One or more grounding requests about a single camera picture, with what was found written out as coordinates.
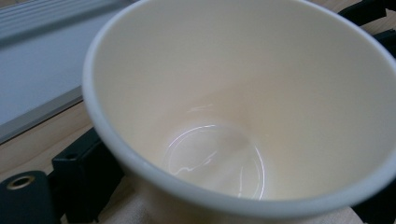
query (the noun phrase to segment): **wooden surface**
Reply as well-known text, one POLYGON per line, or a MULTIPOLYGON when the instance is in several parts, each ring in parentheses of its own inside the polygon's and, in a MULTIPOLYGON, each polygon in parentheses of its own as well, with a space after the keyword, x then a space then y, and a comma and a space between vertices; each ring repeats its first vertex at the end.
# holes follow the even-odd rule
MULTIPOLYGON (((333 11, 350 6, 357 0, 312 0, 333 11)), ((396 15, 389 12, 384 19, 371 22, 362 28, 370 34, 394 28, 396 15)), ((83 103, 49 119, 26 133, 0 146, 0 181, 12 175, 41 170, 51 171, 50 160, 92 127, 83 103)), ((150 223, 142 203, 127 181, 122 181, 105 211, 101 223, 150 223)), ((350 209, 321 217, 310 223, 361 223, 350 209)))

